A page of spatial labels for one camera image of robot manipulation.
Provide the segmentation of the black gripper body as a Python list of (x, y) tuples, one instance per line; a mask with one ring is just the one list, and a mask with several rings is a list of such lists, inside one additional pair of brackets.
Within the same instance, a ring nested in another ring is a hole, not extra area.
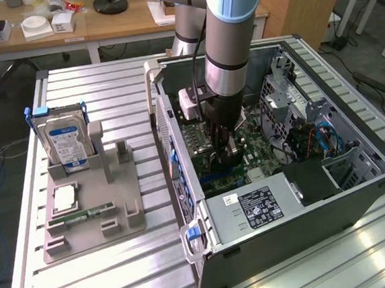
[(208, 127), (234, 129), (241, 114), (242, 102), (242, 91), (229, 97), (216, 95), (208, 99), (205, 110)]

